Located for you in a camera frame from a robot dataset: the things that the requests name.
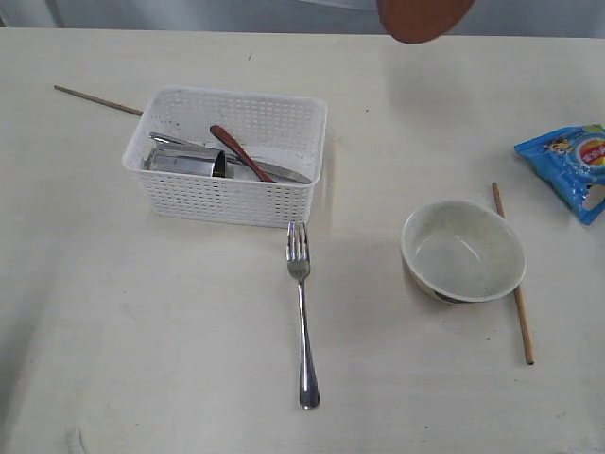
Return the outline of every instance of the white plastic basket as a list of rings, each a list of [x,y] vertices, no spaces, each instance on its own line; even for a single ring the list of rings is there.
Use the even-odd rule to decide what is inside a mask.
[[[327,117],[318,99],[164,87],[149,101],[122,158],[160,215],[284,227],[308,221],[320,179]],[[143,169],[156,131],[224,148],[209,132],[218,124],[252,158],[295,170],[310,184],[263,183]]]

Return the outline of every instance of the snack bag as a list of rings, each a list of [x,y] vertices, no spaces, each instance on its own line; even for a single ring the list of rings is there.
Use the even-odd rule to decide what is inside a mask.
[[[583,224],[590,224],[605,209],[603,126],[561,128],[514,149],[552,183]]]

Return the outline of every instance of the table surface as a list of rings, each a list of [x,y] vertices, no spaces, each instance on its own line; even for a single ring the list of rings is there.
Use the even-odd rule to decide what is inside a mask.
[[[605,119],[605,42],[0,29],[0,451],[562,453],[605,447],[605,216],[582,227],[512,146]],[[309,235],[322,404],[298,406],[285,233],[152,214],[121,155],[180,84],[324,99]],[[429,300],[409,213],[493,207],[527,252],[511,297]]]

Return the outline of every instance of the bowl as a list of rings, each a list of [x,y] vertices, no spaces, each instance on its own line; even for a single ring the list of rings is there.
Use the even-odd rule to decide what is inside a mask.
[[[510,225],[469,201],[438,201],[413,212],[401,251],[418,286],[445,303],[501,298],[526,271],[523,246]]]

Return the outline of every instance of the white wall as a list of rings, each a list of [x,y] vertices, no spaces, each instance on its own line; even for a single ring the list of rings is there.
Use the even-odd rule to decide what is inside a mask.
[[[10,26],[381,33],[374,0],[0,0]],[[457,34],[605,37],[605,0],[476,0]]]

